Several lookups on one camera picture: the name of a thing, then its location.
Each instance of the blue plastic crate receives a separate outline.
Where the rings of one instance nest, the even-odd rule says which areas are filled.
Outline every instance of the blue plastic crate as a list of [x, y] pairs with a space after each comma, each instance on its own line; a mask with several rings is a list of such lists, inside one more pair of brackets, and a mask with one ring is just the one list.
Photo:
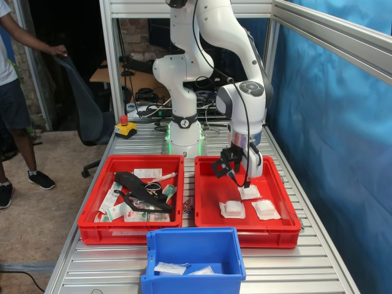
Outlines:
[[[147, 235], [143, 294], [238, 294], [246, 278], [236, 228], [165, 228]], [[160, 276], [159, 262], [191, 266], [182, 276]], [[217, 275], [188, 276], [207, 266]]]

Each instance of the red button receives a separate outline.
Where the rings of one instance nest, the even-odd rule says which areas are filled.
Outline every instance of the red button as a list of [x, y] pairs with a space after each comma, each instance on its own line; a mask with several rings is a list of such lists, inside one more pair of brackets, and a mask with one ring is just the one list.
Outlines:
[[128, 124], [128, 117], [126, 115], [120, 116], [120, 124], [122, 124], [123, 126], [126, 126]]

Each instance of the chair wheel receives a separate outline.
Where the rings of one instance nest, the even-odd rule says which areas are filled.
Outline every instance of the chair wheel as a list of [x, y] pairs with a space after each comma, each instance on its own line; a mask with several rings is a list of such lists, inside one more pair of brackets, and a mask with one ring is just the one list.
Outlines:
[[83, 170], [81, 173], [81, 176], [85, 178], [88, 178], [90, 176], [90, 173], [88, 172], [88, 170]]

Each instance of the plastic crate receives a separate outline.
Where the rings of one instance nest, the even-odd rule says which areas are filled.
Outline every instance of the plastic crate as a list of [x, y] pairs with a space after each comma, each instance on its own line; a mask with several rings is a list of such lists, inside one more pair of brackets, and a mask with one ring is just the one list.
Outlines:
[[[241, 247], [295, 247], [301, 230], [301, 222], [287, 195], [274, 161], [263, 156], [263, 175], [252, 179], [261, 199], [242, 200], [237, 185], [228, 176], [216, 178], [211, 164], [215, 156], [195, 159], [195, 225], [198, 227], [236, 227]], [[242, 184], [245, 170], [236, 174]], [[280, 219], [260, 220], [252, 202], [268, 199], [274, 203]], [[221, 215], [219, 202], [241, 201], [246, 210], [245, 219], [226, 219]]]
[[[177, 187], [177, 193], [169, 200], [173, 211], [170, 222], [124, 222], [124, 217], [113, 222], [94, 222], [106, 193], [115, 180], [115, 172], [133, 172], [135, 168], [161, 168], [162, 175], [176, 172], [178, 175], [160, 182]], [[169, 155], [112, 155], [102, 167], [97, 181], [78, 220], [81, 240], [86, 244], [146, 244], [146, 235], [151, 230], [180, 227], [183, 222], [184, 158]], [[118, 197], [115, 205], [124, 202]]]
[[[177, 228], [147, 235], [148, 264], [143, 294], [238, 294], [246, 272], [236, 228]], [[160, 276], [159, 262], [190, 264], [182, 276]], [[207, 266], [217, 275], [191, 275]]]

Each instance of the aluminum table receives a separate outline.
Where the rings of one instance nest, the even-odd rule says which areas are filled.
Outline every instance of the aluminum table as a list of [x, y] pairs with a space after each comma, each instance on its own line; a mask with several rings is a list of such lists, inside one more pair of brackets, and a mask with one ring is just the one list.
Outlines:
[[[82, 207], [109, 155], [161, 154], [165, 133], [154, 130], [154, 124], [137, 127], [138, 134], [129, 140], [112, 136]], [[207, 130], [205, 137], [208, 155], [219, 155], [227, 145], [225, 128], [220, 128], [219, 133]], [[267, 127], [258, 148], [263, 155], [274, 159], [303, 229], [294, 249], [242, 249], [247, 276], [241, 284], [241, 294], [359, 293]], [[184, 172], [186, 201], [194, 197], [193, 159], [185, 159]], [[183, 227], [193, 225], [193, 216], [184, 215]], [[45, 293], [91, 294], [97, 289], [102, 294], [141, 294], [140, 276], [146, 265], [146, 246], [83, 244], [76, 220]]]

